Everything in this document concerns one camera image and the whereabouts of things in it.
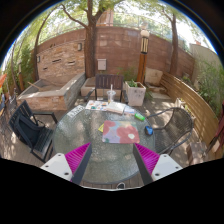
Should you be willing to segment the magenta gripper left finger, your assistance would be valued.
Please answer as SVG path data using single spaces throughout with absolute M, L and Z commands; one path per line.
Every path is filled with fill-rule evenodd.
M 57 153 L 41 168 L 65 180 L 79 185 L 92 153 L 91 143 L 84 144 L 63 154 Z

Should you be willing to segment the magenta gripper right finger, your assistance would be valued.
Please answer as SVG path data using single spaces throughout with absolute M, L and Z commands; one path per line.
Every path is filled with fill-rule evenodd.
M 145 185 L 182 169 L 168 154 L 159 155 L 137 143 L 133 144 L 133 154 Z

